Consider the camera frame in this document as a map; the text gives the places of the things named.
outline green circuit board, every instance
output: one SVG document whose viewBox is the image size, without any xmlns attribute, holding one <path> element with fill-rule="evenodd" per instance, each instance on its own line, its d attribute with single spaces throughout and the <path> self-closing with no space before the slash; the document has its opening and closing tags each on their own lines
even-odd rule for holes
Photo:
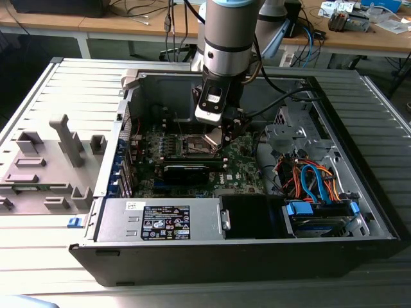
<svg viewBox="0 0 411 308">
<path fill-rule="evenodd" d="M 192 147 L 184 145 L 192 142 Z M 258 175 L 258 165 L 252 155 L 252 136 L 247 133 L 238 137 L 234 143 L 224 148 L 219 154 L 206 153 L 201 135 L 165 135 L 158 132 L 147 132 L 142 142 L 146 157 L 136 162 L 138 186 L 135 187 L 135 198 L 215 198 L 221 194 L 263 194 L 262 179 Z M 180 185 L 164 189 L 162 169 L 164 157 L 178 160 L 176 164 L 185 164 L 185 159 L 195 157 L 198 161 L 189 165 L 213 166 L 223 164 L 224 171 L 210 172 L 209 180 L 204 185 Z M 213 162 L 214 158 L 224 162 Z"/>
</svg>

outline power supply label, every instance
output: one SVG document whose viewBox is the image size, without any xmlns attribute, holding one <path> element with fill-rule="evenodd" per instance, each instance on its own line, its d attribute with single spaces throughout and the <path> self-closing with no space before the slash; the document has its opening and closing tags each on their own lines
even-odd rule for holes
<svg viewBox="0 0 411 308">
<path fill-rule="evenodd" d="M 190 239 L 190 207 L 144 207 L 141 239 Z"/>
</svg>

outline robotic arm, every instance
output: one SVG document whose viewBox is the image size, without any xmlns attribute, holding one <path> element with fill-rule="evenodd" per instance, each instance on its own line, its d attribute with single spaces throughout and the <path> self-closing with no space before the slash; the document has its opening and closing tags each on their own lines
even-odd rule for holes
<svg viewBox="0 0 411 308">
<path fill-rule="evenodd" d="M 267 33 L 270 35 L 263 48 L 271 50 L 271 56 L 288 25 L 288 21 L 284 22 L 284 0 L 267 0 L 264 6 L 263 3 L 263 0 L 207 0 L 203 82 L 193 89 L 193 97 L 197 102 L 197 120 L 221 126 L 220 148 L 241 135 L 250 123 L 250 119 L 242 116 L 240 99 L 258 20 L 259 32 L 265 38 Z"/>
</svg>

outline blue cable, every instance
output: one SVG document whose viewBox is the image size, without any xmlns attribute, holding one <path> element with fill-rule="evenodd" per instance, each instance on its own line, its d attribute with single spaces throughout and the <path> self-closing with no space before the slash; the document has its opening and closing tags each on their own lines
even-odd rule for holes
<svg viewBox="0 0 411 308">
<path fill-rule="evenodd" d="M 304 189 L 304 191 L 313 199 L 314 202 L 318 202 L 317 197 L 314 196 L 314 194 L 308 189 L 307 183 L 306 183 L 306 172 L 308 168 L 312 168 L 314 170 L 315 176 L 317 177 L 317 183 L 319 186 L 319 192 L 322 201 L 324 201 L 326 204 L 331 204 L 331 200 L 328 198 L 327 192 L 324 189 L 324 186 L 322 185 L 322 177 L 320 171 L 317 169 L 317 167 L 313 165 L 305 165 L 303 169 L 301 170 L 301 187 Z"/>
<path fill-rule="evenodd" d="M 314 42 L 313 42 L 313 38 L 311 36 L 311 33 L 310 33 L 309 29 L 307 29 L 306 27 L 303 27 L 303 29 L 306 30 L 306 32 L 308 34 L 308 37 L 310 38 L 310 50 L 308 51 L 307 59 L 306 59 L 304 65 L 302 66 L 302 67 L 306 67 L 306 65 L 308 63 L 308 60 L 311 58 L 311 52 L 313 51 Z"/>
</svg>

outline floor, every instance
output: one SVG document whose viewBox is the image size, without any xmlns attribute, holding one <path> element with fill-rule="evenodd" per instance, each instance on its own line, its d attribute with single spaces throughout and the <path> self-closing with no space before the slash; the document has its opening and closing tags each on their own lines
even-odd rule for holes
<svg viewBox="0 0 411 308">
<path fill-rule="evenodd" d="M 11 36 L 0 37 L 0 43 L 3 42 L 1 49 L 3 52 L 0 53 L 0 93 L 3 102 L 0 126 L 4 126 L 7 119 L 12 116 L 52 56 L 80 58 L 80 50 L 73 38 L 21 35 L 18 37 L 19 47 L 11 45 L 5 47 L 5 39 L 8 41 L 15 39 Z M 159 52 L 164 49 L 163 43 L 134 42 L 134 44 L 138 58 L 128 54 L 128 45 L 125 41 L 89 40 L 89 49 L 93 58 L 151 61 L 158 60 Z M 278 53 L 274 59 L 267 61 L 266 65 L 279 65 L 280 58 L 281 53 Z M 330 55 L 321 54 L 315 67 L 325 68 L 329 58 Z M 309 62 L 307 66 L 313 67 L 314 63 L 314 61 Z M 394 68 L 386 59 L 369 57 L 367 60 L 361 60 L 356 68 L 360 74 L 370 76 L 383 92 L 387 92 L 390 88 Z M 411 114 L 406 109 L 406 104 L 411 101 L 410 86 L 411 80 L 408 79 L 392 98 L 393 104 L 407 121 L 411 120 Z"/>
</svg>

